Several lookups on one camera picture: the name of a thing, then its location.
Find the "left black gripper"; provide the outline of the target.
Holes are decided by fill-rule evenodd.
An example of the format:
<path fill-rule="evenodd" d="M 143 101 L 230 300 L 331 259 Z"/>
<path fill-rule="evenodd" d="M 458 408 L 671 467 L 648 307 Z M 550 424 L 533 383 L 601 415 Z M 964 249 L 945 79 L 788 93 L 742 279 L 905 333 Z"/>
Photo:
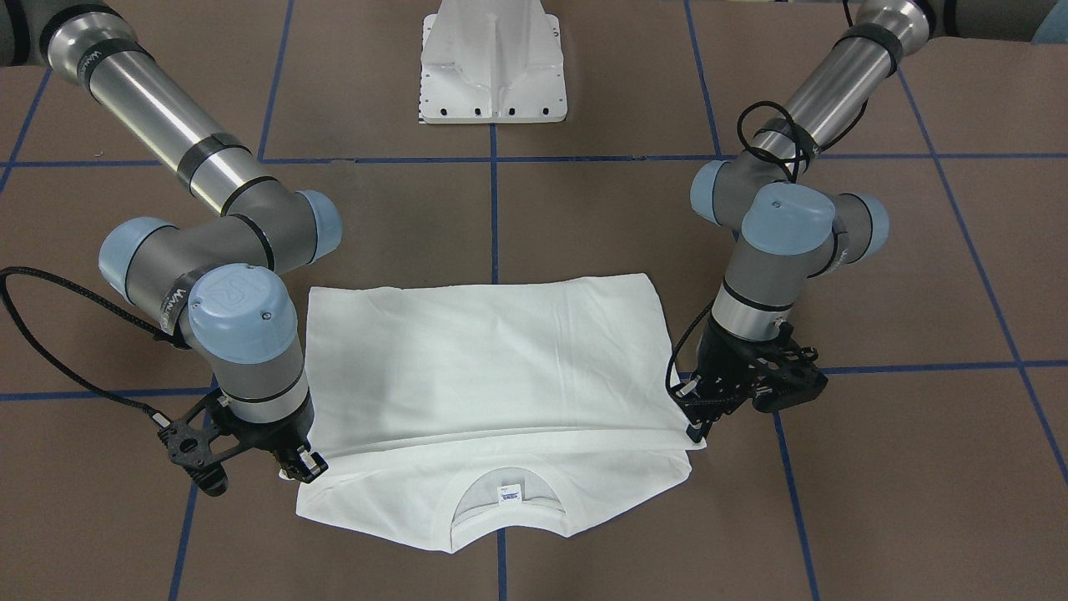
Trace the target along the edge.
<path fill-rule="evenodd" d="M 772 330 L 770 341 L 791 339 L 794 325 L 784 322 Z M 680 407 L 689 420 L 686 433 L 692 442 L 704 442 L 721 416 L 751 401 L 758 370 L 753 366 L 759 346 L 770 341 L 744 341 L 709 318 L 698 342 L 697 369 L 680 391 Z"/>

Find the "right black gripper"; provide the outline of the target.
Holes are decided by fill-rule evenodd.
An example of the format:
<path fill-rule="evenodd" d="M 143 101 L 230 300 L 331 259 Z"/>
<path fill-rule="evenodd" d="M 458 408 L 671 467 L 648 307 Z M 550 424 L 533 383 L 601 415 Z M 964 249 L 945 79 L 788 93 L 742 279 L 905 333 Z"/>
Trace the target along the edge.
<path fill-rule="evenodd" d="M 329 469 L 320 453 L 313 452 L 309 441 L 315 411 L 307 396 L 294 413 L 274 422 L 254 423 L 237 417 L 237 401 L 225 408 L 225 427 L 238 442 L 264 452 L 273 452 L 286 483 L 313 483 Z"/>

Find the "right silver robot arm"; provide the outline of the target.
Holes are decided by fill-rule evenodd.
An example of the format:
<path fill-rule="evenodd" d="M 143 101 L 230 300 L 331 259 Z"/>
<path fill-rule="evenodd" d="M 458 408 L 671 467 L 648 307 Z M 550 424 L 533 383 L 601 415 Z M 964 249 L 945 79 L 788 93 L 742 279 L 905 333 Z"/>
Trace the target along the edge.
<path fill-rule="evenodd" d="M 207 494 L 224 461 L 270 452 L 286 478 L 313 483 L 314 420 L 297 312 L 281 276 L 336 250 L 342 220 L 320 193 L 286 189 L 168 76 L 103 1 L 20 1 L 13 61 L 52 69 L 148 145 L 217 217 L 189 230 L 137 218 L 103 242 L 103 276 L 211 365 L 218 388 L 177 420 L 150 418 L 173 463 Z"/>

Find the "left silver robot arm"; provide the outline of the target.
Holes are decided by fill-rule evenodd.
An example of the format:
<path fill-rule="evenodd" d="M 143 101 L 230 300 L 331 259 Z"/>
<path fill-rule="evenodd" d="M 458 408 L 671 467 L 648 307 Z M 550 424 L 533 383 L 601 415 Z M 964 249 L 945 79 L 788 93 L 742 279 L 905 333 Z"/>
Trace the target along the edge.
<path fill-rule="evenodd" d="M 761 413 L 816 399 L 828 380 L 818 352 L 794 339 L 789 313 L 806 282 L 869 258 L 889 236 L 885 207 L 868 194 L 827 194 L 798 181 L 850 132 L 869 96 L 934 34 L 926 1 L 866 1 L 853 23 L 755 135 L 736 124 L 743 151 L 710 161 L 692 181 L 692 210 L 737 236 L 714 300 L 698 313 L 697 368 L 668 385 L 694 442 L 717 420 L 752 404 Z"/>

